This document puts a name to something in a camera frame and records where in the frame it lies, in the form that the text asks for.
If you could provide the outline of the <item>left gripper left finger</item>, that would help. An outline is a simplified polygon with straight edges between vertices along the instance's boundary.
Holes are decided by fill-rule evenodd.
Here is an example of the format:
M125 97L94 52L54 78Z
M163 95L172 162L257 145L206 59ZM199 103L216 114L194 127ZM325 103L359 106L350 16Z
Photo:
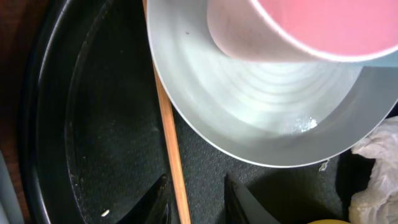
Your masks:
M171 224L169 178L162 174L118 224Z

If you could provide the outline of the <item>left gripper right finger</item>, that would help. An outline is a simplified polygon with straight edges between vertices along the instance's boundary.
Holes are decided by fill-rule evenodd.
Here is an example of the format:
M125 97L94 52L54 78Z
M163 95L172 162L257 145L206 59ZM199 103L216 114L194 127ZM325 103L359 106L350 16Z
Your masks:
M224 178L225 223L280 224L234 175Z

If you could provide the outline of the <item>yellow plastic bowl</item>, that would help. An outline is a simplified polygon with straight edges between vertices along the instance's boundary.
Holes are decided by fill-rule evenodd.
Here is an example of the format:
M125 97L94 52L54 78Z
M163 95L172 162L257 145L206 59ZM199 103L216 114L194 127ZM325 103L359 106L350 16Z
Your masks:
M325 220L317 220L314 222L310 222L308 224L351 224L351 223L342 220L325 219Z

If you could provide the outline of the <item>white paper napkin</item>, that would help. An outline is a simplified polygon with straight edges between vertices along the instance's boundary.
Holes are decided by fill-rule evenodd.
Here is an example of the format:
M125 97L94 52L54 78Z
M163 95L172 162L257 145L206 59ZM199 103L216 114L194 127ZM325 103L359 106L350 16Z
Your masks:
M366 189L351 198L350 222L397 224L397 117L385 119L351 152L375 163Z

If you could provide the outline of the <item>pink plastic cup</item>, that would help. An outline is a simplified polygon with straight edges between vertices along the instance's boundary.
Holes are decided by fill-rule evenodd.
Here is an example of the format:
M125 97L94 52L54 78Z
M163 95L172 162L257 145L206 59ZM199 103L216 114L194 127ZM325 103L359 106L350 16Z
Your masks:
M388 63L397 52L397 0L210 0L206 16L217 47L241 60Z

